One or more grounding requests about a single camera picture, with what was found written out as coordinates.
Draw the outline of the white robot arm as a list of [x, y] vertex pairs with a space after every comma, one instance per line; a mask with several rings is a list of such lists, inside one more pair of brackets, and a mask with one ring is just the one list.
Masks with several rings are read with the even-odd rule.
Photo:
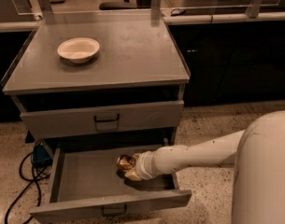
[[233, 163], [232, 224], [285, 224], [285, 111], [266, 114], [237, 133], [191, 147], [161, 147], [134, 160], [125, 172], [134, 181]]

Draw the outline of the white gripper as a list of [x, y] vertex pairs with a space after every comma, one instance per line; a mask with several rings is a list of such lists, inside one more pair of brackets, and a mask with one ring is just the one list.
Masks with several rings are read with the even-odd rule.
[[136, 160], [135, 170], [127, 171], [124, 176], [133, 181], [150, 180], [157, 176], [155, 164], [153, 162], [154, 153], [147, 151], [133, 155]]

